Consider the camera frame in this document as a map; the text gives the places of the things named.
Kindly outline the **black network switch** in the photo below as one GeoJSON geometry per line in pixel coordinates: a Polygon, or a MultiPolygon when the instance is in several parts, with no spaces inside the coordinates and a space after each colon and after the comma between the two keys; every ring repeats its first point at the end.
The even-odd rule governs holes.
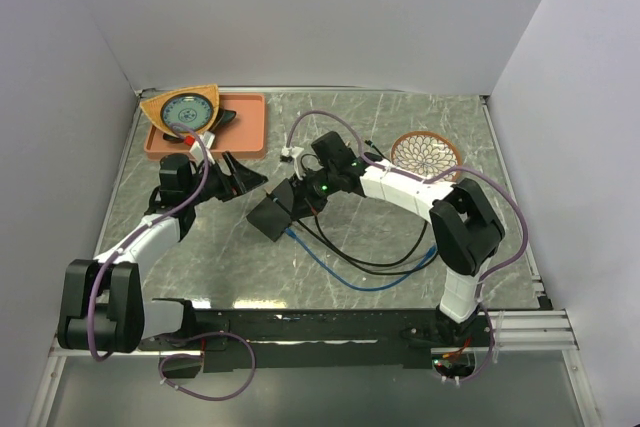
{"type": "Polygon", "coordinates": [[[246,216],[247,221],[272,242],[276,242],[291,226],[289,211],[279,199],[267,195],[246,216]]]}

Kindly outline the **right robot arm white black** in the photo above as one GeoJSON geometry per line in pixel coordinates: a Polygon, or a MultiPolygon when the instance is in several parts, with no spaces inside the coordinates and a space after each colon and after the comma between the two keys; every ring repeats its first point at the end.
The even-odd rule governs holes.
{"type": "Polygon", "coordinates": [[[424,219],[432,227],[435,249],[446,265],[443,315],[437,333],[456,346],[472,333],[479,310],[481,277],[505,236],[505,229],[480,185],[472,179],[436,181],[393,165],[374,152],[357,155],[331,131],[312,145],[317,169],[303,166],[305,152],[287,143],[281,159],[293,164],[292,177],[266,202],[288,219],[284,227],[317,216],[333,194],[354,193],[384,201],[424,219]]]}

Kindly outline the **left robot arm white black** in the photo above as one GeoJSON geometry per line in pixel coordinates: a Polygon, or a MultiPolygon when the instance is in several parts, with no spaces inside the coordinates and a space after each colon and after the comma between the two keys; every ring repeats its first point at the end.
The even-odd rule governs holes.
{"type": "Polygon", "coordinates": [[[195,163],[171,154],[160,163],[159,184],[136,228],[111,249],[76,259],[65,272],[57,340],[64,349],[130,353],[144,339],[163,336],[174,348],[198,336],[190,302],[146,301],[142,282],[151,268],[187,235],[199,204],[233,200],[266,183],[265,175],[224,153],[224,172],[211,160],[195,163]]]}

